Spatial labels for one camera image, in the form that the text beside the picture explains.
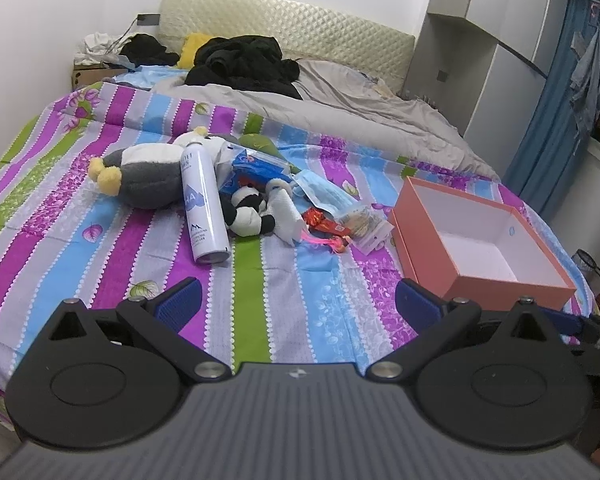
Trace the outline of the cotton pads plastic bag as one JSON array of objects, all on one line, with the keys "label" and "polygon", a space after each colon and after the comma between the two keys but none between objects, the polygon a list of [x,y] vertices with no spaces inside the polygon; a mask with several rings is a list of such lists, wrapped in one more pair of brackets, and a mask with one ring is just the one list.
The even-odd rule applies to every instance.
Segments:
[{"label": "cotton pads plastic bag", "polygon": [[345,212],[337,214],[335,220],[351,231],[353,245],[366,256],[383,248],[393,231],[393,225],[385,215],[366,204],[349,207]]}]

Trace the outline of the small panda plush toy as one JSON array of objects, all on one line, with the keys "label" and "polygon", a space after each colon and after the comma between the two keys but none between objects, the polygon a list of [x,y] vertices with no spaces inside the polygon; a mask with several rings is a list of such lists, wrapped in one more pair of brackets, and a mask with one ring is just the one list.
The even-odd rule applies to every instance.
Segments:
[{"label": "small panda plush toy", "polygon": [[252,186],[238,188],[232,195],[220,195],[227,229],[238,237],[272,234],[275,219],[268,211],[264,195]]}]

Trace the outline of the blue surgical mask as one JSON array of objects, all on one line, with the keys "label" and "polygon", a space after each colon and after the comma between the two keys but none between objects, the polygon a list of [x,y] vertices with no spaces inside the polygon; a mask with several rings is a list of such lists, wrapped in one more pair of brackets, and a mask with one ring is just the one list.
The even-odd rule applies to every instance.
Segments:
[{"label": "blue surgical mask", "polygon": [[294,183],[316,208],[327,211],[333,217],[345,214],[358,202],[338,185],[311,170],[301,170],[295,174]]}]

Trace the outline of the red foil snack packet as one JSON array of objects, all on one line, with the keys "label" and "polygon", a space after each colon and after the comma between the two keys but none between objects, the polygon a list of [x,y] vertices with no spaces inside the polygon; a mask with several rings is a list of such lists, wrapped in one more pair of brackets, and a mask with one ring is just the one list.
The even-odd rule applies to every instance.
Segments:
[{"label": "red foil snack packet", "polygon": [[321,209],[311,207],[302,214],[303,220],[311,230],[328,235],[345,237],[352,234],[346,226],[329,218],[328,214]]}]

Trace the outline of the blue tissue pack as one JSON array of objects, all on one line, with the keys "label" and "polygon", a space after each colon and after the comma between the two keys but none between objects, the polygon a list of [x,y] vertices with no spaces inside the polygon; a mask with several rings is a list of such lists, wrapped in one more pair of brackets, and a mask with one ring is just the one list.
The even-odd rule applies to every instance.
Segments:
[{"label": "blue tissue pack", "polygon": [[237,144],[227,144],[222,149],[215,172],[219,192],[227,195],[245,186],[268,194],[276,185],[289,188],[292,182],[286,160]]}]

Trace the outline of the glass jar with lid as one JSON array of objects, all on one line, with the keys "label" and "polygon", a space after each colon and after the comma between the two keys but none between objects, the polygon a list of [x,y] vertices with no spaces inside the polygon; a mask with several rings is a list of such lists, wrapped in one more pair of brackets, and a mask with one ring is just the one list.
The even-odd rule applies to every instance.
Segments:
[{"label": "glass jar with lid", "polygon": [[600,280],[600,266],[588,252],[577,249],[571,259],[582,273],[585,281],[592,283],[592,281]]}]

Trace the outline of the pink cardboard box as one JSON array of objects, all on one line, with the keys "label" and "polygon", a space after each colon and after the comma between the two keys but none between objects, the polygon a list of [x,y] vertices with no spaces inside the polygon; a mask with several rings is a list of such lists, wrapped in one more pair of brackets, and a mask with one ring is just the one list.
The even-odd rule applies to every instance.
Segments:
[{"label": "pink cardboard box", "polygon": [[404,275],[436,296],[508,311],[521,297],[560,310],[576,292],[567,271],[511,206],[407,178],[389,214]]}]

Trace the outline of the white spray can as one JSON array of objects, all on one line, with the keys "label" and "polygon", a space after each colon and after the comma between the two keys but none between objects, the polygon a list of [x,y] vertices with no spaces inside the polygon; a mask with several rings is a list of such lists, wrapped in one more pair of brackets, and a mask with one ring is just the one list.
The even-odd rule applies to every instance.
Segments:
[{"label": "white spray can", "polygon": [[230,242],[212,158],[200,141],[184,148],[181,177],[194,261],[198,264],[222,263],[230,256]]}]

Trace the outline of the striped colourful bed sheet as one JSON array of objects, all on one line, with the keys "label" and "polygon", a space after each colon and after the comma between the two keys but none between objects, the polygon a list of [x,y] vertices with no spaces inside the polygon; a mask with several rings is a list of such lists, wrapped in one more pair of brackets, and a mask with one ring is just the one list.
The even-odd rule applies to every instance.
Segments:
[{"label": "striped colourful bed sheet", "polygon": [[99,194],[90,160],[117,148],[172,142],[196,127],[267,136],[311,170],[388,214],[403,182],[418,177],[516,208],[576,285],[570,313],[590,314],[592,290],[546,223],[480,172],[443,169],[306,131],[236,108],[94,84],[50,104],[0,160],[0,419],[3,389],[57,305],[80,298],[108,309],[155,297],[183,278],[201,282],[184,338],[230,366],[242,362],[353,362],[369,366],[414,333],[394,305],[402,270],[393,244],[362,254],[241,240],[219,266],[192,255],[180,206],[149,211]]}]

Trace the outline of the grey penguin plush toy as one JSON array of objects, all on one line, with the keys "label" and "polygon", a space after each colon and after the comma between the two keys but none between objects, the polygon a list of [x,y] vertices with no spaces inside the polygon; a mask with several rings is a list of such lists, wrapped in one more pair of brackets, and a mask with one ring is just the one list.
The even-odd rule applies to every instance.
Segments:
[{"label": "grey penguin plush toy", "polygon": [[169,143],[141,143],[92,157],[88,177],[99,192],[126,206],[154,210],[183,197],[181,157],[184,148]]}]

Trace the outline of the blue curtain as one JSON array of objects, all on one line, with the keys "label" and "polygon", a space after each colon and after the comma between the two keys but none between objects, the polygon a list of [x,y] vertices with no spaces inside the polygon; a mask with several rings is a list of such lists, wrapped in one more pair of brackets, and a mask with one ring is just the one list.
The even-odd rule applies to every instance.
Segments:
[{"label": "blue curtain", "polygon": [[566,197],[594,130],[584,138],[577,133],[570,78],[597,27],[600,3],[568,0],[538,106],[504,176],[504,184],[545,221],[552,220]]}]

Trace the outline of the green plush stick toy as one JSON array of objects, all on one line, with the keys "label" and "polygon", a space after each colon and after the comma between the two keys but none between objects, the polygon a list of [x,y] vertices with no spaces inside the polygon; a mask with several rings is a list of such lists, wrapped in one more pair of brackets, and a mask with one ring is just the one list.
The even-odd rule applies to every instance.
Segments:
[{"label": "green plush stick toy", "polygon": [[238,143],[244,148],[252,148],[258,152],[283,160],[289,165],[290,171],[293,174],[298,174],[300,171],[297,166],[294,166],[294,164],[284,157],[273,141],[267,136],[262,136],[260,133],[246,133],[239,138]]}]

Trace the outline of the grey duvet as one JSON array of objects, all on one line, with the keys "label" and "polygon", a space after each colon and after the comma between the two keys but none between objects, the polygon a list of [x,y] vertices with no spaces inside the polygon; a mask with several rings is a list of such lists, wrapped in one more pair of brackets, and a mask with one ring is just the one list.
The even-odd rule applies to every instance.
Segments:
[{"label": "grey duvet", "polygon": [[416,162],[498,178],[457,128],[428,103],[401,99],[385,81],[338,63],[304,58],[298,64],[300,77],[294,82],[301,96],[298,100],[219,84],[189,86],[182,75],[157,82],[152,91],[172,98],[234,107]]}]

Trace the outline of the hanging denim garment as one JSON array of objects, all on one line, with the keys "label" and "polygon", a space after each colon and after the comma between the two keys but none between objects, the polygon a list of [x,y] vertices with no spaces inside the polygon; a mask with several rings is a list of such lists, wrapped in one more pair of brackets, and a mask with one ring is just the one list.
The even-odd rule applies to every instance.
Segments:
[{"label": "hanging denim garment", "polygon": [[581,138],[588,136],[600,114],[600,28],[597,27],[570,78],[570,104]]}]

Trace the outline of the cardboard box bedside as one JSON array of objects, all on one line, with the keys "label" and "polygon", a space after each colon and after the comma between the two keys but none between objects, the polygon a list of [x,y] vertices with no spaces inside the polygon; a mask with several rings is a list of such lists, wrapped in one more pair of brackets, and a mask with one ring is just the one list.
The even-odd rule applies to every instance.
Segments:
[{"label": "cardboard box bedside", "polygon": [[126,74],[124,67],[111,67],[106,65],[75,65],[71,72],[71,89],[73,91],[88,87],[91,84],[107,78]]}]

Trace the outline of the cream quilted headboard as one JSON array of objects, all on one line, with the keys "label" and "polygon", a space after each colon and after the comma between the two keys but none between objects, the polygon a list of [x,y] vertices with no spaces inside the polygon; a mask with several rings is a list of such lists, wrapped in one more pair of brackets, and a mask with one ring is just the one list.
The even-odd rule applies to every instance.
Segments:
[{"label": "cream quilted headboard", "polygon": [[316,58],[379,77],[402,91],[416,39],[406,32],[291,0],[161,0],[158,39],[172,51],[186,37],[273,37],[287,58]]}]

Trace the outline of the small black clothes heap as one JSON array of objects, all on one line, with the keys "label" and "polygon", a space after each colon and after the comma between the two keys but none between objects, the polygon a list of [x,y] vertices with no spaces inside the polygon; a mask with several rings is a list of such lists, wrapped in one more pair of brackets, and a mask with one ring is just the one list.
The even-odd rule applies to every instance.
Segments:
[{"label": "small black clothes heap", "polygon": [[154,36],[146,34],[136,34],[126,40],[120,54],[135,66],[174,66],[180,60],[177,53],[170,52]]}]

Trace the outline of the grey wardrobe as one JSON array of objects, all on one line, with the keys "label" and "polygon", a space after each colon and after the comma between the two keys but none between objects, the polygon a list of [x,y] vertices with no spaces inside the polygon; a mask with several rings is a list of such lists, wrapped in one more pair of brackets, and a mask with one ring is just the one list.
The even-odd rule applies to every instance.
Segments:
[{"label": "grey wardrobe", "polygon": [[567,0],[429,0],[405,89],[500,177],[546,83]]}]

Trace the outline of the black clothes pile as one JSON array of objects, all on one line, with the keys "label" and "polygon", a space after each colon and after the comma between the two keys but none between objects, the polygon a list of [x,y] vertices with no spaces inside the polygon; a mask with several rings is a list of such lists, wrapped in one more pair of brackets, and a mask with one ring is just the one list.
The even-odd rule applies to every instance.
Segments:
[{"label": "black clothes pile", "polygon": [[275,93],[301,100],[294,88],[299,76],[298,63],[283,57],[273,37],[215,37],[196,51],[194,66],[184,84],[198,87],[218,84],[234,90]]}]

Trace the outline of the white clothes heap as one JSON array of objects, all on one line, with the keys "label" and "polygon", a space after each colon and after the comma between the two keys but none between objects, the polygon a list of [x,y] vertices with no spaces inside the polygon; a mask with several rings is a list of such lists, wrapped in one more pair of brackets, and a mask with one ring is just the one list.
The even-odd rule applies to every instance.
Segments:
[{"label": "white clothes heap", "polygon": [[114,37],[104,32],[85,36],[73,57],[74,66],[114,64],[119,58],[124,37]]}]

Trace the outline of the yellow pillow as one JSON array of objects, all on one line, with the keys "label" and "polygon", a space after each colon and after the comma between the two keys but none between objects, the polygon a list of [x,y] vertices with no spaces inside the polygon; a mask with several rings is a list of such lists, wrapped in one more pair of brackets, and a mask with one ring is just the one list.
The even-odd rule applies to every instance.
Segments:
[{"label": "yellow pillow", "polygon": [[202,32],[192,32],[185,38],[178,68],[180,70],[190,70],[195,65],[195,56],[197,51],[212,39],[211,35]]}]

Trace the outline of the wall power socket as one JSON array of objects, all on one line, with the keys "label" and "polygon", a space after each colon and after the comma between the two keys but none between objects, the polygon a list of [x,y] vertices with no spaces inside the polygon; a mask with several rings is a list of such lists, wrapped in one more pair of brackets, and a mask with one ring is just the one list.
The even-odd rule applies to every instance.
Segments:
[{"label": "wall power socket", "polygon": [[136,16],[136,24],[138,26],[155,27],[160,23],[159,13],[139,13]]}]

